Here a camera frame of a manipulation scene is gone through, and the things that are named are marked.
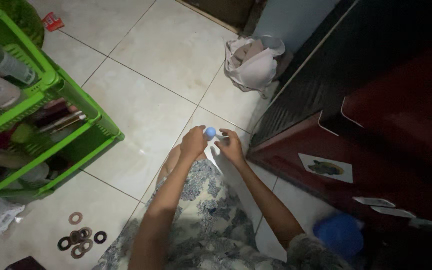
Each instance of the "wall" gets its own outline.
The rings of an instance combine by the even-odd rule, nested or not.
[[[296,52],[308,40],[339,0],[269,0],[255,36],[280,38],[286,50]]]

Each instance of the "hand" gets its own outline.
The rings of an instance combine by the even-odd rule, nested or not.
[[[214,144],[221,150],[225,157],[233,163],[234,166],[238,167],[246,163],[243,154],[243,148],[241,146],[241,140],[238,134],[232,130],[221,128],[219,129],[223,133],[227,143],[215,142]]]
[[[195,161],[205,151],[208,146],[208,142],[203,134],[205,128],[206,126],[203,125],[196,126],[184,135],[183,142],[181,143],[180,158]]]

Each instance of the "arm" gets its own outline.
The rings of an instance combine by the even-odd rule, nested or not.
[[[288,208],[274,195],[274,193],[258,178],[244,159],[241,141],[236,132],[220,129],[223,135],[229,136],[227,144],[216,142],[216,146],[236,167],[256,201],[262,215],[269,227],[284,249],[287,249],[291,240],[304,233],[301,225],[291,214]]]
[[[154,196],[138,234],[134,239],[128,269],[163,269],[168,252],[168,235],[178,207],[184,182],[196,158],[208,143],[203,137],[205,126],[194,127],[183,137],[181,155],[176,167]]]

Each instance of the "tile grout line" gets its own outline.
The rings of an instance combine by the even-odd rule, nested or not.
[[[131,220],[131,217],[135,214],[136,209],[138,209],[139,204],[142,203],[141,201],[138,201],[138,204],[136,205],[136,207],[134,208],[134,210],[132,211],[131,215],[128,218],[128,221],[126,221],[126,223],[123,226],[123,229],[121,230],[121,232],[117,235],[120,236],[120,234],[124,231],[124,229],[126,228],[126,226],[128,226],[129,221]]]
[[[276,176],[276,181],[274,181],[273,189],[271,189],[271,192],[273,192],[273,194],[275,191],[276,183],[278,183],[278,180],[279,180],[279,176]],[[256,227],[256,232],[254,233],[254,235],[258,234],[259,227],[261,226],[261,222],[263,222],[263,218],[264,218],[264,216],[261,216],[261,219],[259,220],[258,226]]]
[[[258,234],[259,227],[261,226],[261,223],[263,222],[263,218],[265,218],[263,215],[261,215],[261,219],[259,219],[258,226],[256,227],[256,231],[254,232],[254,240],[256,241],[256,235]]]
[[[118,45],[121,43],[121,41],[123,41],[123,39],[129,34],[129,32],[131,32],[131,30],[138,24],[138,22],[146,15],[146,13],[148,12],[148,10],[151,9],[151,7],[156,3],[157,0],[154,0],[154,2],[149,6],[148,9],[146,9],[146,11],[141,15],[141,17],[139,17],[138,21],[136,21],[136,23],[129,29],[128,33],[126,33],[123,38],[116,44],[116,46],[114,46],[114,48],[109,52],[109,54],[107,55],[108,57],[111,55],[111,53],[118,47]]]
[[[201,101],[203,101],[203,99],[205,98],[206,93],[208,92],[209,88],[211,87],[211,85],[212,85],[213,82],[215,81],[216,76],[218,76],[218,73],[219,73],[219,71],[221,70],[221,67],[224,65],[224,62],[225,62],[225,61],[226,61],[226,59],[225,59],[225,60],[223,61],[223,63],[219,66],[219,68],[218,68],[216,74],[215,74],[214,77],[213,77],[213,80],[211,80],[211,83],[209,83],[208,88],[206,88],[206,91],[204,92],[204,94],[202,95],[201,99],[199,100],[198,106],[199,106],[199,104],[201,104]]]
[[[124,39],[128,34],[129,34],[129,32],[131,32],[131,30],[136,26],[136,24],[138,24],[138,22],[143,18],[143,16],[148,12],[148,10],[149,10],[153,5],[154,5],[154,3],[156,3],[156,0],[154,0],[154,2],[149,6],[149,8],[146,9],[146,11],[145,11],[145,12],[141,15],[141,17],[136,21],[136,23],[133,24],[133,26],[131,26],[131,28],[129,29],[129,31],[128,31],[124,36],[123,36],[123,38],[122,38],[122,39],[121,39],[121,40],[116,44],[116,46],[114,46],[114,48],[113,48],[113,49],[112,49],[112,50],[111,50],[107,55],[104,54],[104,53],[102,53],[102,52],[100,52],[99,50],[97,50],[97,49],[95,49],[95,48],[93,48],[93,47],[87,45],[87,44],[84,43],[83,41],[81,41],[81,40],[75,38],[74,36],[72,36],[72,35],[70,35],[70,34],[64,32],[64,31],[61,30],[61,29],[58,29],[58,31],[61,32],[61,33],[63,33],[63,34],[65,34],[65,35],[67,35],[67,36],[69,36],[70,38],[72,38],[72,39],[74,39],[74,40],[77,40],[78,42],[84,44],[85,46],[90,47],[90,48],[93,49],[94,51],[99,52],[100,54],[102,54],[102,55],[108,57],[108,56],[111,54],[111,52],[113,52],[114,49],[116,49],[116,47],[121,43],[121,41],[122,41],[122,40],[123,40],[123,39]]]
[[[125,195],[127,195],[127,196],[129,196],[129,197],[131,197],[131,198],[133,198],[133,199],[135,199],[135,200],[137,200],[138,202],[141,202],[141,200],[136,199],[135,197],[129,195],[128,193],[122,191],[121,189],[119,189],[119,188],[117,188],[117,187],[111,186],[110,184],[108,184],[108,183],[106,183],[105,181],[99,179],[98,177],[96,177],[96,176],[94,176],[94,175],[88,173],[87,171],[81,169],[81,172],[84,172],[85,174],[91,175],[91,176],[93,176],[94,178],[96,178],[97,180],[99,180],[99,181],[105,183],[106,185],[108,185],[108,186],[110,186],[110,187],[116,189],[117,191],[119,191],[119,192],[121,192],[121,193],[124,193]]]
[[[181,137],[181,135],[183,134],[184,129],[186,128],[186,126],[189,124],[189,121],[191,121],[191,118],[193,117],[193,115],[196,112],[196,109],[198,109],[198,106],[196,106],[196,108],[194,109],[194,111],[192,112],[191,116],[189,117],[188,121],[186,122],[186,124],[183,127],[183,130],[181,130],[181,133],[179,133],[179,136],[177,137],[176,141],[173,143],[173,145],[171,146],[171,150],[173,150],[173,148],[175,147],[175,144],[178,142],[178,139]],[[155,177],[158,176],[159,171],[161,170],[161,168],[163,168],[164,163],[166,163],[166,161],[168,160],[168,157],[170,156],[170,153],[168,153],[166,155],[166,158],[164,159],[163,164],[161,164],[161,166],[159,167],[158,171],[156,172],[156,175],[154,175],[153,177],[153,181],[155,180]],[[153,183],[153,181],[151,181],[151,183],[149,184],[148,188],[146,189],[146,191],[144,192],[144,194],[142,195],[143,197],[145,196],[145,194],[148,192],[149,188],[151,187],[151,184]]]
[[[181,98],[183,98],[183,99],[185,99],[185,100],[187,100],[187,101],[191,102],[192,104],[194,104],[194,105],[198,106],[198,104],[196,104],[195,102],[193,102],[193,101],[191,101],[191,100],[189,100],[189,99],[187,99],[187,98],[183,97],[182,95],[180,95],[180,94],[178,94],[178,93],[174,92],[173,90],[171,90],[171,89],[169,89],[169,88],[167,88],[167,87],[165,87],[165,86],[163,86],[163,85],[159,84],[158,82],[156,82],[156,81],[153,81],[152,79],[150,79],[150,78],[148,78],[148,77],[144,76],[143,74],[139,73],[138,71],[135,71],[134,69],[130,68],[129,66],[127,66],[127,65],[125,65],[125,64],[123,64],[123,63],[121,63],[121,62],[119,62],[119,61],[117,61],[117,60],[115,60],[115,59],[113,59],[113,58],[111,58],[111,57],[109,57],[109,56],[108,56],[108,58],[109,58],[109,59],[111,59],[111,60],[113,60],[114,62],[116,62],[116,63],[120,64],[120,65],[123,65],[123,66],[124,66],[124,67],[126,67],[126,68],[129,68],[130,70],[132,70],[132,71],[136,72],[137,74],[139,74],[139,75],[143,76],[144,78],[146,78],[146,79],[148,79],[148,80],[152,81],[153,83],[155,83],[155,84],[159,85],[160,87],[162,87],[162,88],[164,88],[164,89],[166,89],[166,90],[168,90],[168,91],[171,91],[171,93],[174,93],[174,94],[178,95],[179,97],[181,97]]]
[[[102,54],[102,55],[104,55],[104,56],[106,56],[106,57],[107,57],[107,55],[106,55],[106,54],[104,54],[104,53],[100,52],[99,50],[97,50],[97,49],[95,49],[95,48],[93,48],[93,47],[91,47],[91,46],[87,45],[87,44],[86,44],[86,43],[84,43],[83,41],[81,41],[81,40],[79,40],[79,39],[75,38],[74,36],[72,36],[72,35],[70,35],[70,34],[68,34],[68,33],[64,32],[63,30],[61,30],[61,29],[58,29],[58,31],[59,31],[59,32],[61,32],[61,33],[63,33],[63,34],[65,34],[65,35],[67,35],[68,37],[72,38],[73,40],[76,40],[76,41],[78,41],[79,43],[83,44],[84,46],[87,46],[88,48],[91,48],[91,49],[93,49],[94,51],[96,51],[96,52],[99,52],[100,54]]]
[[[204,107],[201,107],[201,106],[198,106],[198,107],[200,107],[201,109],[203,109],[203,110],[207,111],[207,112],[208,112],[208,113],[210,113],[210,114],[213,114],[213,115],[215,115],[215,116],[217,116],[217,117],[219,117],[219,118],[223,119],[224,121],[226,121],[226,122],[230,123],[231,125],[233,125],[233,126],[237,127],[238,129],[240,129],[240,130],[242,130],[242,131],[244,131],[244,132],[248,133],[249,135],[251,135],[251,133],[250,133],[250,132],[247,132],[246,130],[244,130],[244,129],[242,129],[241,127],[239,127],[239,126],[235,125],[235,124],[234,124],[234,123],[232,123],[231,121],[228,121],[228,120],[226,120],[226,119],[222,118],[222,117],[221,117],[221,116],[219,116],[218,114],[215,114],[214,112],[212,112],[212,111],[210,111],[210,110],[207,110],[207,109],[205,109]]]
[[[231,123],[233,126],[236,126],[236,127],[239,128],[240,130],[242,130],[242,131],[248,133],[249,135],[251,135],[251,132],[248,132],[247,130],[241,128],[240,126],[236,125],[235,123],[231,122],[230,120],[226,120],[226,119],[222,118],[221,116],[219,116],[219,115],[213,113],[212,111],[210,111],[210,110],[208,110],[208,109],[206,109],[206,108],[204,108],[203,106],[200,105],[201,102],[203,101],[203,99],[205,98],[205,96],[206,96],[206,94],[207,94],[209,88],[211,87],[211,85],[213,84],[214,80],[216,79],[216,76],[218,76],[218,73],[221,71],[221,68],[223,68],[225,61],[226,61],[226,60],[224,60],[223,63],[219,66],[219,69],[217,70],[216,75],[214,75],[213,80],[211,81],[211,83],[209,83],[209,86],[208,86],[208,88],[206,89],[206,92],[204,93],[204,95],[202,95],[202,98],[201,98],[201,100],[200,100],[199,103],[198,103],[198,107],[200,107],[200,108],[202,108],[202,109],[204,109],[204,110],[206,110],[206,111],[208,111],[208,112],[210,112],[210,113],[216,115],[217,117],[219,117],[219,118],[225,120],[225,121],[228,122],[228,123]]]
[[[91,77],[93,77],[93,75],[96,73],[97,70],[99,70],[99,67],[106,61],[106,59],[108,59],[109,56],[106,56],[106,58],[99,64],[99,66],[93,71],[93,73],[91,73],[91,75],[89,76],[89,78],[81,85],[81,89],[83,89],[83,87],[85,86],[85,84],[89,81],[89,79],[91,79]]]

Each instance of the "red package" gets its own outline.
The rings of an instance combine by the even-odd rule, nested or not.
[[[53,32],[54,30],[64,27],[63,20],[56,16],[54,12],[50,12],[44,17],[43,24],[49,32]]]

